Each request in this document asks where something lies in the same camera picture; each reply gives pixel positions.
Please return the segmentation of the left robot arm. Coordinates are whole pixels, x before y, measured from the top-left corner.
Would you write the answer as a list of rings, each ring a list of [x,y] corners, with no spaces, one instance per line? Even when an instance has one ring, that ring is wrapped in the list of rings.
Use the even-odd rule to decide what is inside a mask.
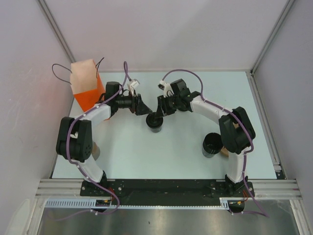
[[[131,113],[141,116],[152,113],[135,92],[139,82],[134,79],[128,83],[128,95],[124,95],[123,85],[108,82],[105,92],[99,96],[95,105],[78,117],[61,119],[56,152],[75,165],[85,180],[92,183],[91,190],[96,195],[104,195],[108,190],[108,180],[104,170],[92,156],[93,129],[101,122],[111,118],[118,109],[129,109]]]

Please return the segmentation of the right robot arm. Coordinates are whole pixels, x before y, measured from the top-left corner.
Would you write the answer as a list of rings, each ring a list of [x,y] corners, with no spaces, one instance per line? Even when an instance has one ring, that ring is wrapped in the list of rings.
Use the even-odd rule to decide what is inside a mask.
[[[242,107],[228,110],[206,100],[201,92],[190,92],[184,80],[172,83],[164,80],[158,87],[163,94],[157,97],[157,110],[154,120],[174,114],[177,110],[200,114],[219,126],[219,133],[209,133],[202,143],[202,153],[210,158],[228,151],[228,170],[225,175],[225,190],[230,196],[238,196],[247,185],[246,155],[254,150],[253,139],[256,137],[251,121]]]

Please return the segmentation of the black cup lid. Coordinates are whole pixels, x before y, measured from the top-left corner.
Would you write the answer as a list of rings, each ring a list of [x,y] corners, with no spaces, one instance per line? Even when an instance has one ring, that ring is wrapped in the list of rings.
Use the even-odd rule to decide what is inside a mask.
[[[149,128],[160,128],[163,125],[163,117],[156,117],[155,112],[148,114],[146,117],[146,124]]]

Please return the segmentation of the orange paper bag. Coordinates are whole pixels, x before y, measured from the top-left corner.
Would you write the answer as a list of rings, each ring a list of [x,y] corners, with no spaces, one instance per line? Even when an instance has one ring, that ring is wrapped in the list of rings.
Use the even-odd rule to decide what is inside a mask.
[[[86,112],[93,108],[100,95],[105,93],[98,71],[99,64],[95,63],[93,59],[88,59],[74,62],[70,68],[57,63],[53,64],[51,68],[54,69],[55,66],[70,72],[68,81],[60,77],[57,79],[70,84],[73,96],[83,111],[83,117],[86,117]]]

